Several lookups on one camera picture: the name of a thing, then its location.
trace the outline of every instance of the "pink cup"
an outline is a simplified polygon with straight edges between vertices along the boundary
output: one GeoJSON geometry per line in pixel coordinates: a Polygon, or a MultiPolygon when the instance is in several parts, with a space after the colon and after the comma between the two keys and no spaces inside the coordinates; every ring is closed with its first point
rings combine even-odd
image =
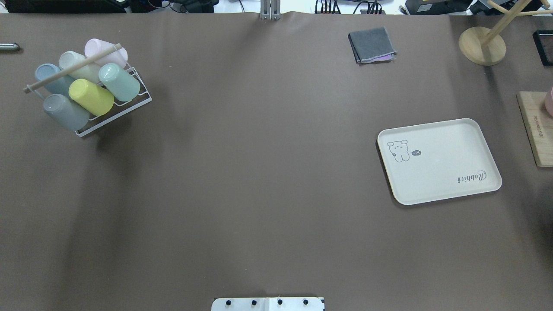
{"type": "Polygon", "coordinates": [[[549,90],[545,94],[545,109],[551,116],[553,116],[553,89],[549,90]]]}

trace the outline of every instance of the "white wire rack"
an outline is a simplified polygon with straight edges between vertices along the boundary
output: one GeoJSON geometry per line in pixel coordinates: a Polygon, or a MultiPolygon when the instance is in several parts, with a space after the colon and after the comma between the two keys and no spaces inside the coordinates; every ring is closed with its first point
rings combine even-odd
{"type": "MultiPolygon", "coordinates": [[[[67,69],[64,69],[64,70],[60,71],[59,73],[48,77],[47,79],[36,82],[32,85],[27,85],[27,87],[24,88],[23,91],[26,92],[26,93],[33,92],[38,97],[40,97],[42,100],[44,100],[45,96],[42,95],[37,90],[40,87],[42,87],[42,86],[44,86],[44,85],[46,85],[46,84],[48,84],[48,83],[50,83],[54,80],[59,79],[62,76],[68,75],[69,73],[71,73],[71,72],[73,72],[73,71],[75,71],[79,68],[82,68],[82,67],[84,67],[84,66],[86,66],[90,63],[93,63],[94,61],[96,61],[96,60],[98,60],[98,59],[100,59],[100,58],[102,58],[102,57],[104,57],[104,56],[106,56],[110,53],[113,53],[114,51],[119,51],[121,49],[122,49],[122,47],[121,47],[120,44],[115,44],[115,45],[113,45],[113,47],[111,47],[109,49],[106,49],[103,52],[98,53],[97,55],[95,55],[93,57],[87,58],[84,61],[82,61],[78,64],[75,64],[74,66],[71,66],[67,69]]],[[[135,79],[137,79],[138,82],[140,82],[140,90],[138,92],[138,95],[135,98],[133,98],[132,100],[127,101],[127,102],[122,102],[122,101],[118,101],[117,99],[115,99],[115,101],[113,103],[113,107],[110,109],[109,112],[107,112],[105,115],[94,116],[93,118],[88,119],[88,123],[86,123],[86,125],[82,129],[79,129],[79,130],[75,131],[75,134],[77,134],[77,136],[83,137],[83,136],[91,133],[92,131],[94,131],[96,129],[99,129],[100,127],[110,123],[111,121],[113,121],[113,120],[115,120],[115,119],[117,119],[117,118],[119,118],[119,117],[135,110],[138,107],[144,106],[145,104],[152,101],[152,97],[150,96],[150,92],[146,88],[146,85],[142,81],[142,78],[140,77],[140,75],[138,74],[136,69],[134,67],[132,67],[127,62],[127,66],[125,67],[125,71],[128,72],[130,75],[132,75],[135,79]]],[[[98,86],[104,87],[102,82],[98,83],[98,86]]]]}

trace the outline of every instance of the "white rectangular tray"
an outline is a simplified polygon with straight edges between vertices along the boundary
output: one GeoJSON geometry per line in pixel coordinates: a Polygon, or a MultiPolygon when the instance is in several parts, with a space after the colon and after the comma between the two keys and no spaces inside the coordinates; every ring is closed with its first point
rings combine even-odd
{"type": "Polygon", "coordinates": [[[392,193],[403,205],[495,191],[502,184],[472,119],[385,129],[378,147],[392,193]]]}

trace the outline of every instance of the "cup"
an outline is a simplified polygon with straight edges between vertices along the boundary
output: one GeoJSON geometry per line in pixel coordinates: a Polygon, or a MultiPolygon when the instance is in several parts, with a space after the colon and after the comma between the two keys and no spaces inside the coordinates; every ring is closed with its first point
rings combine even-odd
{"type": "Polygon", "coordinates": [[[120,101],[130,101],[140,91],[140,82],[115,63],[102,66],[98,76],[107,89],[120,101]]]}
{"type": "MultiPolygon", "coordinates": [[[[61,70],[58,68],[58,66],[54,64],[43,64],[38,66],[38,68],[35,70],[35,78],[38,81],[44,80],[47,77],[57,74],[60,71],[61,70]]],[[[46,84],[44,88],[52,94],[62,94],[64,96],[69,96],[69,86],[71,85],[71,83],[73,83],[73,81],[75,81],[75,79],[69,76],[63,76],[46,84]]]]}
{"type": "Polygon", "coordinates": [[[83,128],[90,117],[90,113],[86,109],[62,94],[48,96],[42,107],[47,115],[70,131],[83,128]]]}
{"type": "Polygon", "coordinates": [[[545,94],[545,109],[553,116],[553,89],[545,94]]]}
{"type": "Polygon", "coordinates": [[[105,115],[113,107],[113,94],[85,79],[71,84],[69,97],[95,116],[105,115]]]}
{"type": "MultiPolygon", "coordinates": [[[[85,45],[85,56],[91,57],[113,46],[114,46],[113,43],[109,43],[99,39],[90,39],[85,45]]],[[[108,63],[116,63],[117,65],[125,68],[125,65],[127,64],[127,60],[128,60],[127,50],[125,50],[125,48],[122,48],[111,54],[108,54],[107,56],[104,56],[98,59],[97,61],[95,61],[95,63],[100,66],[104,66],[108,63]]]]}
{"type": "MultiPolygon", "coordinates": [[[[69,68],[85,59],[86,57],[82,54],[73,51],[67,51],[60,56],[60,68],[69,68]]],[[[100,83],[100,79],[98,79],[98,71],[100,71],[100,66],[98,66],[98,64],[92,63],[73,71],[69,75],[74,79],[86,79],[90,82],[98,84],[100,83]]]]}

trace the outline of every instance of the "blue cup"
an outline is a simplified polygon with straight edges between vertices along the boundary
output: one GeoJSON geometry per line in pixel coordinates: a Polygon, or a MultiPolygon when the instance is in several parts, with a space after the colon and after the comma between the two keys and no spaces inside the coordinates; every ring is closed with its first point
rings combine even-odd
{"type": "MultiPolygon", "coordinates": [[[[40,81],[44,80],[47,77],[57,74],[61,70],[58,66],[53,64],[43,64],[38,66],[35,70],[35,78],[40,81]]],[[[73,83],[75,79],[70,76],[63,76],[53,82],[50,82],[44,86],[52,94],[62,94],[66,97],[69,97],[69,86],[73,83]]]]}
{"type": "Polygon", "coordinates": [[[62,94],[48,96],[43,102],[43,109],[59,125],[70,131],[82,129],[90,118],[88,110],[62,94]]]}
{"type": "Polygon", "coordinates": [[[98,77],[111,94],[120,101],[130,101],[140,91],[140,82],[115,63],[102,66],[98,77]]]}

